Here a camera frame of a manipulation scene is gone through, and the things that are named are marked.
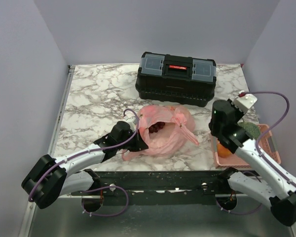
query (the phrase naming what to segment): red label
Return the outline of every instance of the red label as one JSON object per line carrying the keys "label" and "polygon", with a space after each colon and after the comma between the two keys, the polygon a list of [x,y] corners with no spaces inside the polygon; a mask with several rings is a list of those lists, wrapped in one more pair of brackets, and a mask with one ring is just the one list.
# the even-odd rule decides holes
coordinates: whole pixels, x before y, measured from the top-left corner
{"label": "red label", "polygon": [[186,70],[186,67],[182,67],[182,66],[175,66],[175,65],[169,65],[169,68],[174,68],[174,69],[181,69],[181,70]]}

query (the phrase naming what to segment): green fruit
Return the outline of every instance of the green fruit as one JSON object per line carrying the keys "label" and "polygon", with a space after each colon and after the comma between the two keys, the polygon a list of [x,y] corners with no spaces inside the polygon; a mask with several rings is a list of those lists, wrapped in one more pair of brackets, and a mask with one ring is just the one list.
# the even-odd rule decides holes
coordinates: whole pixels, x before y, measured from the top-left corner
{"label": "green fruit", "polygon": [[252,122],[240,122],[238,125],[244,128],[256,140],[261,135],[259,127]]}

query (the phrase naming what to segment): marble tabletop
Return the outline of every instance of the marble tabletop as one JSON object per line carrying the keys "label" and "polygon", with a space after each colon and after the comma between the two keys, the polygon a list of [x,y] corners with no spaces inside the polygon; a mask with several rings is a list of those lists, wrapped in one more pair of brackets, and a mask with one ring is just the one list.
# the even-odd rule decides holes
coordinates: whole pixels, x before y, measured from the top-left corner
{"label": "marble tabletop", "polygon": [[[138,111],[146,105],[173,105],[171,102],[142,100],[135,89],[139,64],[76,66],[66,103],[54,157],[69,155],[111,131],[122,120],[126,108]],[[117,155],[91,168],[97,171],[170,171],[215,169],[208,123],[212,104],[217,99],[234,98],[248,90],[239,64],[217,65],[215,97],[206,107],[185,105],[195,119],[194,134],[199,146],[187,142],[168,157],[141,156],[123,161]],[[245,121],[258,123],[254,110]]]}

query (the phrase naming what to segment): plastic bag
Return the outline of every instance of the plastic bag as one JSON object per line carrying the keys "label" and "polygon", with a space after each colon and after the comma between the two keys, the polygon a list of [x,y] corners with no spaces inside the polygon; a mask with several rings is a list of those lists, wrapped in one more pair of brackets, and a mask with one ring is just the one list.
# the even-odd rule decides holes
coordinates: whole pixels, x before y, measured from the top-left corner
{"label": "plastic bag", "polygon": [[[180,149],[187,140],[199,145],[195,135],[194,118],[184,106],[148,105],[138,112],[139,133],[148,149],[141,152],[122,154],[123,160],[130,160],[138,155],[164,156]],[[158,123],[165,125],[158,132],[151,133],[149,128]]]}

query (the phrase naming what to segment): plastic basket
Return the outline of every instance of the plastic basket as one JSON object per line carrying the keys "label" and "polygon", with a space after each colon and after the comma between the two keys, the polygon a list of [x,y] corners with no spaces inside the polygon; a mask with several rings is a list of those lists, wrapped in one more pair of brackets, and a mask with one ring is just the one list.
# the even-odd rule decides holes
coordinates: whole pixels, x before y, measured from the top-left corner
{"label": "plastic basket", "polygon": [[[264,132],[267,129],[269,129],[269,126],[266,124],[258,124],[258,127],[261,132]],[[211,140],[212,140],[212,151],[214,155],[214,163],[216,168],[228,168],[228,167],[234,167],[237,169],[251,168],[248,163],[246,163],[244,160],[242,160],[235,154],[232,154],[227,158],[219,157],[217,153],[217,142],[218,142],[217,138],[211,136]],[[273,135],[271,131],[269,131],[261,139],[259,145],[270,157],[272,157],[273,160],[275,160],[278,164],[281,163],[281,158],[277,151],[276,143],[273,139]]]}

